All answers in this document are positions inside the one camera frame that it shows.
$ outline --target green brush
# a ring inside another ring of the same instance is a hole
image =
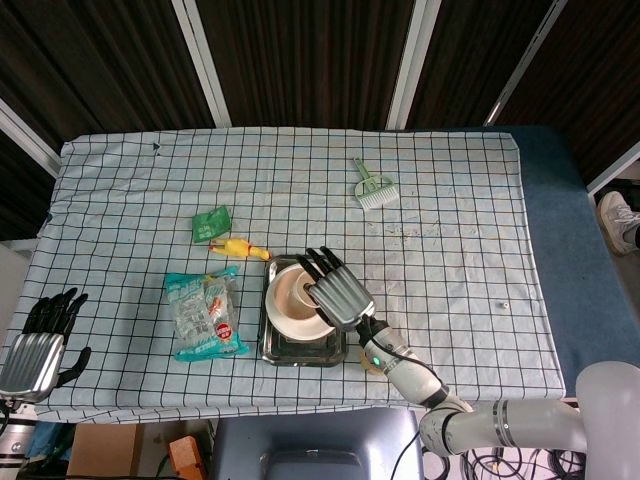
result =
[[[371,175],[361,158],[356,157],[353,161],[364,179],[356,185],[355,195],[365,212],[400,198],[398,186],[390,178],[384,175]]]

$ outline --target white grid tablecloth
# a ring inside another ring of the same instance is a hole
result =
[[[352,158],[399,183],[364,213]],[[63,362],[86,371],[39,406],[43,419],[140,421],[406,405],[359,364],[273,367],[257,353],[264,263],[191,242],[191,217],[227,205],[234,237],[274,255],[327,245],[374,295],[378,318],[469,401],[561,397],[535,269],[518,148],[504,133],[232,128],[90,135],[65,144],[11,330],[35,301],[89,295]],[[180,363],[163,279],[240,264],[245,357]]]

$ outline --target beige bowl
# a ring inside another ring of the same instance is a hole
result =
[[[304,291],[313,280],[302,266],[291,265],[276,275],[265,297],[267,315],[285,337],[299,342],[318,340],[335,329],[315,311],[315,303]]]

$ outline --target brown curtain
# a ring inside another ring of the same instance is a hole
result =
[[[213,127],[170,0],[4,0],[0,91],[51,147]]]
[[[407,128],[482,125],[551,0],[443,0]]]
[[[53,177],[0,132],[0,241],[34,238],[47,217]]]
[[[497,123],[554,125],[602,173],[640,140],[640,2],[569,1]]]
[[[198,8],[234,125],[385,128],[413,1]]]

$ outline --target white shoe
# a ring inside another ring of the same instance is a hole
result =
[[[605,239],[613,253],[626,255],[638,250],[635,244],[626,242],[623,235],[627,230],[640,225],[640,212],[632,212],[620,193],[609,192],[602,197],[597,212]]]

